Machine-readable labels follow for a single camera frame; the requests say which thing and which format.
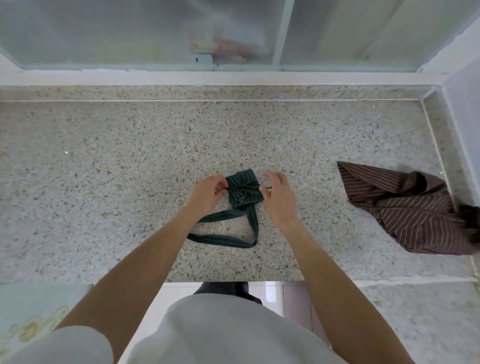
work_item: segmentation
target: crumpled brown fabric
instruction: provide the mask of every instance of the crumpled brown fabric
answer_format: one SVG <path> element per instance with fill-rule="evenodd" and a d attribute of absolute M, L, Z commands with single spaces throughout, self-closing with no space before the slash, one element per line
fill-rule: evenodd
<path fill-rule="evenodd" d="M 409 252 L 472 254 L 475 229 L 455 212 L 443 180 L 422 172 L 395 172 L 337 162 L 349 201 L 370 213 Z"/>

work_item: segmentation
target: person's left arm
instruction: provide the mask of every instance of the person's left arm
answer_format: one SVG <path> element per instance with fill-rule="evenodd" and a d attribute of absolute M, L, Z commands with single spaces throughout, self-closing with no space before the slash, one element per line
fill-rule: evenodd
<path fill-rule="evenodd" d="M 188 204 L 106 274 L 55 328 L 88 326 L 107 337 L 116 363 L 162 287 L 193 226 L 215 207 L 228 182 L 197 181 Z"/>

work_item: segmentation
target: white shirt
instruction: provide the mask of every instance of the white shirt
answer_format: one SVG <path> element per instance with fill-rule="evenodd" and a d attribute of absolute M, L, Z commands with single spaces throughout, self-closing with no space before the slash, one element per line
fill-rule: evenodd
<path fill-rule="evenodd" d="M 93 328 L 61 328 L 6 364 L 111 364 L 107 338 Z M 158 330 L 135 345 L 128 364 L 346 364 L 308 330 L 249 300 L 202 293 L 182 298 Z"/>

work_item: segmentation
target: green fabric bundle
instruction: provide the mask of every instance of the green fabric bundle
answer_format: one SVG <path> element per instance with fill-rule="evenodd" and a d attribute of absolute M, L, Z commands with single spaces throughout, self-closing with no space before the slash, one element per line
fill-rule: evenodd
<path fill-rule="evenodd" d="M 255 205 L 262 202 L 264 197 L 259 190 L 260 184 L 253 173 L 253 170 L 247 169 L 226 177 L 228 181 L 228 201 L 232 205 L 232 210 L 225 210 L 207 215 L 199 222 L 213 222 L 229 220 L 247 215 L 248 222 L 255 235 L 253 243 L 247 243 L 243 240 L 232 238 L 225 235 L 197 235 L 188 234 L 187 239 L 197 243 L 212 245 L 231 246 L 235 248 L 252 248 L 257 244 L 258 239 L 258 219 L 255 212 Z"/>

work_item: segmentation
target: glass panel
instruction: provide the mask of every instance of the glass panel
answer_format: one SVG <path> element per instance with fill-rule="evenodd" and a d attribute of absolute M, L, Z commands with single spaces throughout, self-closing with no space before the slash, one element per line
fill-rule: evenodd
<path fill-rule="evenodd" d="M 480 0 L 296 0 L 284 70 L 416 71 L 479 14 Z"/>
<path fill-rule="evenodd" d="M 271 64 L 284 3 L 0 0 L 0 46 L 27 69 Z"/>

